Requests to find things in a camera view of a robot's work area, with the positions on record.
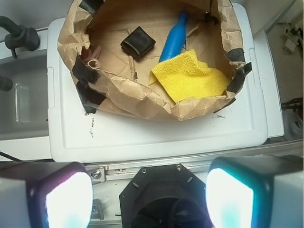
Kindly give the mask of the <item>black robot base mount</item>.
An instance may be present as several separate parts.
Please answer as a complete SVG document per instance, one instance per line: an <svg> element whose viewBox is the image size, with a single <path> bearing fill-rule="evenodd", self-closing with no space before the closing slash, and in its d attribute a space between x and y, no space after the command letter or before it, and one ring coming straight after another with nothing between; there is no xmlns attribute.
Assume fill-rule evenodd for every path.
<svg viewBox="0 0 304 228"><path fill-rule="evenodd" d="M142 167L119 195L124 228L211 228L206 184L182 164Z"/></svg>

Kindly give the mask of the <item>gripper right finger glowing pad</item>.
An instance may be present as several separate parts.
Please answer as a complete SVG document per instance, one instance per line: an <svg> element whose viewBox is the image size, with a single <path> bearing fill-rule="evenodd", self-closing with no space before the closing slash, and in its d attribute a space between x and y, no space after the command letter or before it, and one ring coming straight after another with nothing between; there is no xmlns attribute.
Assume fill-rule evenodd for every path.
<svg viewBox="0 0 304 228"><path fill-rule="evenodd" d="M206 204L216 228L302 228L304 159L217 157L206 178Z"/></svg>

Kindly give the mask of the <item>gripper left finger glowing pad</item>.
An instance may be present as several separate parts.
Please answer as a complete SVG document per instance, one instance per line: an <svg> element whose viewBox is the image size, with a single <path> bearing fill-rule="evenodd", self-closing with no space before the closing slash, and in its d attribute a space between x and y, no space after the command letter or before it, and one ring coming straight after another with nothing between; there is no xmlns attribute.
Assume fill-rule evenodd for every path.
<svg viewBox="0 0 304 228"><path fill-rule="evenodd" d="M78 162L2 162L2 228L86 228L93 185Z"/></svg>

